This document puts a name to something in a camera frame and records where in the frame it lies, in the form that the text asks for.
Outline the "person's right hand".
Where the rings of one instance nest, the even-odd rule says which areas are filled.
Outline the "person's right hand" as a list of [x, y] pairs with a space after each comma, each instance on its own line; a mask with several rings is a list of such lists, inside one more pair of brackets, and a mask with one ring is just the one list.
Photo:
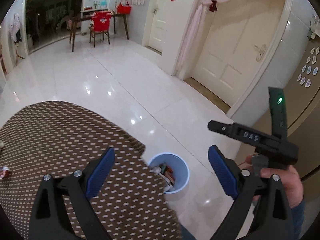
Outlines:
[[285, 170], [262, 168], [260, 171], [260, 176], [262, 178], [271, 178], [274, 174], [277, 174], [280, 177], [290, 208], [297, 207], [303, 201], [304, 188], [295, 167], [290, 165]]

